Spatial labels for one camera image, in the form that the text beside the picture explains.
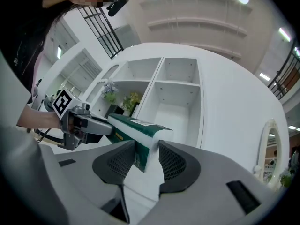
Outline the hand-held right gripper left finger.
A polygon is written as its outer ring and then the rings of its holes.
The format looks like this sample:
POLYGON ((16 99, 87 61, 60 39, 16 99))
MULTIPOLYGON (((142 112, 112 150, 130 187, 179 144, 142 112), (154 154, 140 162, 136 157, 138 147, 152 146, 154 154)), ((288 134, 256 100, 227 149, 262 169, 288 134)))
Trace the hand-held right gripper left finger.
POLYGON ((57 155, 47 145, 40 148, 69 225, 130 223, 123 181, 135 158, 133 140, 57 155))

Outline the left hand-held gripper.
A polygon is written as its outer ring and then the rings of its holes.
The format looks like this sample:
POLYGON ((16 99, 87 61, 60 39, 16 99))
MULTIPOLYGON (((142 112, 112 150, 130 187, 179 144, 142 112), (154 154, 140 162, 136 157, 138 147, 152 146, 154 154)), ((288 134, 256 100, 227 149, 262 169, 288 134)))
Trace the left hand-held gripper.
POLYGON ((60 148, 75 150, 81 144, 98 143, 113 131, 108 120, 92 116, 90 105, 68 89, 60 90, 55 97, 45 97, 44 108, 60 119, 60 129, 44 129, 45 138, 57 142, 60 148), (87 132, 82 131, 85 125, 87 132))

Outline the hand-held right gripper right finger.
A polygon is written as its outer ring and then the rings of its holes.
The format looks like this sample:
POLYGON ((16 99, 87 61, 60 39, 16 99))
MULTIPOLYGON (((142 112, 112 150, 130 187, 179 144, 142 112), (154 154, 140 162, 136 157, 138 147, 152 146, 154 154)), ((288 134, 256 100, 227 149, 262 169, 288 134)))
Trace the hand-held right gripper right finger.
POLYGON ((158 145, 165 182, 139 225, 257 225, 279 200, 226 156, 175 142, 158 145))

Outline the dark green box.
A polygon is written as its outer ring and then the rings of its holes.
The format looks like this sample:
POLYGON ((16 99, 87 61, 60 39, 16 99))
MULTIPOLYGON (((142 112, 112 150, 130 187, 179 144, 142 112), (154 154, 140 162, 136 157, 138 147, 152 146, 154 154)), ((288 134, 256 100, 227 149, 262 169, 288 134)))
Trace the dark green box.
POLYGON ((133 140, 135 142, 132 176, 146 185, 161 185, 164 183, 163 172, 158 161, 158 142, 172 141, 174 131, 170 128, 135 119, 132 117, 111 113, 108 123, 113 126, 113 132, 107 138, 112 143, 133 140))

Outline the person's left forearm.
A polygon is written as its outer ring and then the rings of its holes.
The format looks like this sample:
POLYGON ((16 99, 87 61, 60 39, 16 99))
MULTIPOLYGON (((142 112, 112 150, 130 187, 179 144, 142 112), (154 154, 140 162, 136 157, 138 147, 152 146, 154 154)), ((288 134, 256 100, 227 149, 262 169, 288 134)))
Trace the person's left forearm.
POLYGON ((60 129, 60 120, 55 112, 41 112, 26 105, 17 125, 30 129, 60 129))

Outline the white desk with shelves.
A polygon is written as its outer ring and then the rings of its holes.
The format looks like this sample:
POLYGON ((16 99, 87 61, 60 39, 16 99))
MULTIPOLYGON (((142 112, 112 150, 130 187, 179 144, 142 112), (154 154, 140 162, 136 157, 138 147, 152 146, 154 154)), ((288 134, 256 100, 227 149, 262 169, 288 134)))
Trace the white desk with shelves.
POLYGON ((201 86, 195 58, 149 58, 112 65, 87 98, 98 117, 109 108, 100 96, 108 80, 119 90, 116 105, 122 106, 125 96, 137 92, 141 101, 134 118, 172 129, 174 142, 197 145, 201 86))

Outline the black square vase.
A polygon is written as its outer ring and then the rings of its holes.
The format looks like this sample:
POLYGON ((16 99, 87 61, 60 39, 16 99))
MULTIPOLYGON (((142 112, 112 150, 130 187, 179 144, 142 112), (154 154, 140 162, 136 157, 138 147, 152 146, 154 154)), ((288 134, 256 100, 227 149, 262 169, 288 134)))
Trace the black square vase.
POLYGON ((113 105, 113 104, 111 104, 111 105, 109 106, 109 108, 108 108, 106 114, 105 114, 105 118, 108 119, 108 116, 109 116, 109 114, 111 114, 111 113, 123 115, 124 110, 123 110, 121 107, 119 107, 118 105, 113 105))

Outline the blue artificial flowers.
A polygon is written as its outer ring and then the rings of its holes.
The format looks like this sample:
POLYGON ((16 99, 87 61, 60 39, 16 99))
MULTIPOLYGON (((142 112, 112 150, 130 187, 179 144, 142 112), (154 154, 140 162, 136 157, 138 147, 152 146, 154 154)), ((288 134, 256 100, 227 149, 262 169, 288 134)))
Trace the blue artificial flowers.
POLYGON ((101 98, 110 104, 115 104, 117 101, 117 93, 119 92, 116 88, 116 84, 112 80, 108 80, 103 87, 101 98))

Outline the yellow green artificial plant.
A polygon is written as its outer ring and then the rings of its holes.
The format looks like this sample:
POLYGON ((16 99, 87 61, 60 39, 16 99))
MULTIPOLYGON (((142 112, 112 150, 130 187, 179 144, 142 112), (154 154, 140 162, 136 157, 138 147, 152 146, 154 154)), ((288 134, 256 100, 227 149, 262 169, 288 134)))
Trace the yellow green artificial plant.
POLYGON ((140 103, 140 95, 137 92, 131 92, 129 96, 125 96, 121 108, 126 111, 132 111, 136 103, 140 103))

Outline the cream oval mirror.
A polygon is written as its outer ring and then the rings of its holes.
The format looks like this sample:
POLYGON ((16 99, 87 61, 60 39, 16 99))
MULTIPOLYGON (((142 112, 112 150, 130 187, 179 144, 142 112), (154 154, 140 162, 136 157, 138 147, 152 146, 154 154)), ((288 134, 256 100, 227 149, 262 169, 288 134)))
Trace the cream oval mirror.
POLYGON ((266 122, 260 139, 254 176, 273 191, 282 187, 281 177, 288 168, 289 141, 280 136, 275 119, 266 122))

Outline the green potted plant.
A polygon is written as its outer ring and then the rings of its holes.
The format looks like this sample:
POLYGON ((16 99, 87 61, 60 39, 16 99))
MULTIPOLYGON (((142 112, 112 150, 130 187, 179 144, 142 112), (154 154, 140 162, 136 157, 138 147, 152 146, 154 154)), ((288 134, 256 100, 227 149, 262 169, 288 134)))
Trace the green potted plant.
POLYGON ((292 183, 293 178, 294 174, 287 168, 280 174, 280 183, 283 187, 288 188, 292 183))

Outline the black window grille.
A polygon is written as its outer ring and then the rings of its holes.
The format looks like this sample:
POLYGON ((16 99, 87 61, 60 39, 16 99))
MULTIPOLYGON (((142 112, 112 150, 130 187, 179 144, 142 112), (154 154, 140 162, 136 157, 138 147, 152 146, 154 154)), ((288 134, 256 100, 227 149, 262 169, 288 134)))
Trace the black window grille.
POLYGON ((78 10, 110 59, 124 50, 102 8, 82 7, 78 10))

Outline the person's black printed top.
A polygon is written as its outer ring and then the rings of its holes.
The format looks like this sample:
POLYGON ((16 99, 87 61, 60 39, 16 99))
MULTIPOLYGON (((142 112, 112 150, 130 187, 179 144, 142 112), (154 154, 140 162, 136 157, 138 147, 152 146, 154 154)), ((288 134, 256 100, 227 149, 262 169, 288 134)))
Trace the person's black printed top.
POLYGON ((43 7, 23 12, 2 12, 0 49, 19 81, 32 92, 34 68, 49 31, 47 11, 43 7))

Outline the black balcony railing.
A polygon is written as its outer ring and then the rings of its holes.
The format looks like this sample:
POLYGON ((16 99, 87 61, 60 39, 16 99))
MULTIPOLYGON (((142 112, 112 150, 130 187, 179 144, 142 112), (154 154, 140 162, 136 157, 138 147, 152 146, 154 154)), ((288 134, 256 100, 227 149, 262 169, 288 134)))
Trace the black balcony railing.
POLYGON ((292 41, 292 47, 282 67, 267 86, 278 100, 281 100, 300 79, 300 44, 292 41))

